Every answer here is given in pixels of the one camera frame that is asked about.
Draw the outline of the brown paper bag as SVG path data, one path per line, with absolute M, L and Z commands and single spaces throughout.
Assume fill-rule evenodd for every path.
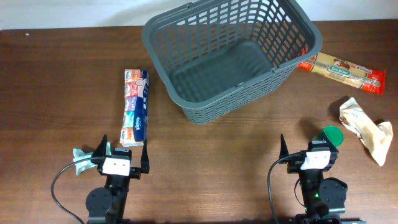
M 382 167 L 394 136 L 391 122 L 375 124 L 353 97 L 340 106 L 339 121 L 357 135 L 372 158 Z

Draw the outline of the small teal tissue packet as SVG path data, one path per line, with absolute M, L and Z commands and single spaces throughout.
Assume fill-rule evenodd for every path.
M 89 158 L 92 156 L 92 154 L 93 154 L 92 152 L 85 153 L 84 151 L 82 151 L 79 148 L 74 148 L 73 149 L 73 156 L 74 156 L 73 162 L 77 162 L 82 159 Z M 106 155 L 107 156 L 111 155 L 111 143 L 110 142 L 106 143 Z M 94 164 L 90 160 L 87 160 L 87 161 L 76 163 L 75 167 L 76 167 L 76 175 L 80 175 L 83 171 L 96 167 L 96 164 Z

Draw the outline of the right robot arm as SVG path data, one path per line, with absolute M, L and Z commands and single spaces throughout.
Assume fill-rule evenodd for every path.
M 305 213 L 289 219 L 293 224 L 360 224 L 359 218 L 341 218 L 345 213 L 348 185 L 334 178 L 324 178 L 323 174 L 335 164 L 339 151 L 321 132 L 321 139 L 310 141 L 308 149 L 289 153 L 283 136 L 280 137 L 279 164 L 287 164 L 289 174 L 298 174 Z

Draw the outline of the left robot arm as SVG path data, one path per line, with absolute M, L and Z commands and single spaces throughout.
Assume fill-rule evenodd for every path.
M 150 171 L 147 142 L 144 141 L 141 165 L 132 167 L 132 151 L 115 148 L 107 155 L 107 135 L 104 135 L 98 147 L 94 150 L 90 161 L 97 165 L 100 175 L 106 177 L 103 187 L 92 190 L 86 198 L 88 223 L 131 223 L 123 218 L 131 179 L 139 180 L 142 174 Z

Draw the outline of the grey plastic shopping basket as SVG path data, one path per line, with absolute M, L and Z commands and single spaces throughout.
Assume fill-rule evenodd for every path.
M 170 98 L 205 124 L 277 90 L 322 48 L 293 0 L 211 0 L 149 19 L 142 41 Z

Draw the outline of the green lidded small jar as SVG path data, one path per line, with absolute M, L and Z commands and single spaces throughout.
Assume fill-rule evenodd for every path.
M 312 141 L 321 141 L 323 139 L 322 134 L 325 134 L 326 137 L 328 138 L 328 140 L 335 147 L 340 146 L 344 141 L 343 133 L 336 126 L 327 126 L 327 127 L 323 128 L 318 134 L 316 134 L 312 138 Z

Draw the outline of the Kleenex tissue multipack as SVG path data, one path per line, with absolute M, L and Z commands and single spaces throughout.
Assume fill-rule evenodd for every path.
M 119 142 L 143 146 L 147 139 L 149 75 L 147 70 L 125 69 L 124 114 Z

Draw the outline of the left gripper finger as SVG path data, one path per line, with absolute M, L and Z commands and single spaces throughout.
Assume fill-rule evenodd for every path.
M 149 171 L 150 171 L 150 163 L 149 163 L 149 156 L 147 153 L 147 141 L 145 140 L 141 154 L 141 172 L 143 174 L 148 174 Z
M 107 142 L 107 135 L 105 134 L 100 144 L 91 155 L 91 162 L 93 164 L 102 164 L 104 162 L 106 157 Z

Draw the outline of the San Remo spaghetti packet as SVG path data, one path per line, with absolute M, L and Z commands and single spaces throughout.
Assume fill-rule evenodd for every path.
M 297 67 L 363 91 L 377 95 L 384 93 L 386 71 L 363 67 L 321 52 Z

